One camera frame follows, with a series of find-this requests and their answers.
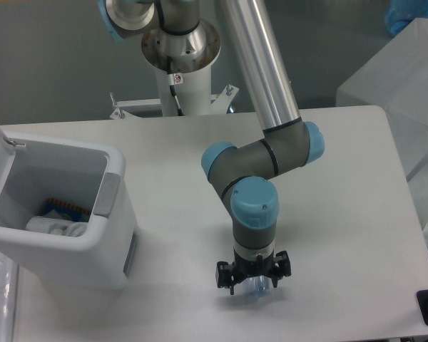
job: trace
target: metal bracket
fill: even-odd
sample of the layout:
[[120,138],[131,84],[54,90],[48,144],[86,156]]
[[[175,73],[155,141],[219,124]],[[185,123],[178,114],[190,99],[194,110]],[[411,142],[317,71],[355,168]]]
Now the metal bracket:
[[13,147],[26,147],[26,144],[21,144],[19,142],[16,142],[14,140],[11,140],[10,138],[4,136],[3,140],[5,140],[5,143],[7,143],[8,145],[11,145]]
[[234,113],[235,109],[232,106],[232,101],[235,99],[235,96],[239,91],[239,88],[236,88],[231,84],[227,85],[222,93],[220,93],[211,104],[211,114]]
[[[222,93],[211,96],[211,114],[231,114],[235,112],[232,101],[238,94],[239,88],[229,84]],[[153,112],[162,109],[160,99],[153,98],[149,100],[117,101],[114,94],[109,94],[113,105],[113,113],[109,116],[111,119],[125,119],[129,117],[137,118],[131,113]]]

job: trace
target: transparent plastic container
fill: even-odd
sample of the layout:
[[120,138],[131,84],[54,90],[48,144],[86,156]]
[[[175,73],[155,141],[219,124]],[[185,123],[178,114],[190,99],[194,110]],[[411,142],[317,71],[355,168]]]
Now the transparent plastic container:
[[247,278],[243,281],[243,292],[246,296],[267,296],[270,293],[270,279],[266,276]]
[[428,18],[428,0],[391,0],[385,25],[396,36],[415,18]]

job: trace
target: white plastic bin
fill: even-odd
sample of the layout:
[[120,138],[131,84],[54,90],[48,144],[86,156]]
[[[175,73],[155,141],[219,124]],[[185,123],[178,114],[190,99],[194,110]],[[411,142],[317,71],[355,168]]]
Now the white plastic bin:
[[[138,225],[115,147],[0,130],[0,252],[42,279],[120,289]],[[24,230],[55,197],[92,214],[83,235]]]

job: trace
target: white table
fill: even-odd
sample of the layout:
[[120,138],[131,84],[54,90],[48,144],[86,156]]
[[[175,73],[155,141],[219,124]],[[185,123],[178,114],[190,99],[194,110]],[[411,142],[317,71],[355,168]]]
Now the white table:
[[276,251],[292,276],[261,299],[215,285],[232,261],[230,218],[200,166],[212,143],[262,137],[255,115],[6,127],[119,147],[141,235],[122,292],[41,282],[21,269],[15,342],[351,341],[428,334],[415,293],[428,253],[379,108],[304,110],[326,141],[317,162],[274,179]]

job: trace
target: blue joint cap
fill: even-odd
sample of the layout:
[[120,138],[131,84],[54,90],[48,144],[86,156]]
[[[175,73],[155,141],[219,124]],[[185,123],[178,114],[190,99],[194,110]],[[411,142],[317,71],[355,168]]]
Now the blue joint cap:
[[206,177],[209,180],[209,172],[214,164],[215,159],[228,148],[236,148],[231,142],[217,142],[211,145],[201,157],[201,167],[205,170]]
[[116,29],[114,28],[113,24],[109,19],[108,12],[106,12],[105,0],[98,0],[97,3],[98,8],[100,9],[101,18],[103,19],[103,22],[105,23],[111,38],[115,41],[123,41],[123,38],[119,36],[119,33],[117,33]]
[[310,162],[313,162],[314,160],[322,157],[323,152],[325,151],[325,141],[316,124],[307,121],[305,122],[305,125],[309,131],[310,140],[309,155],[307,156],[306,160],[306,164],[309,164]]
[[231,211],[243,226],[266,229],[277,221],[279,200],[273,183],[261,177],[246,177],[233,188]]

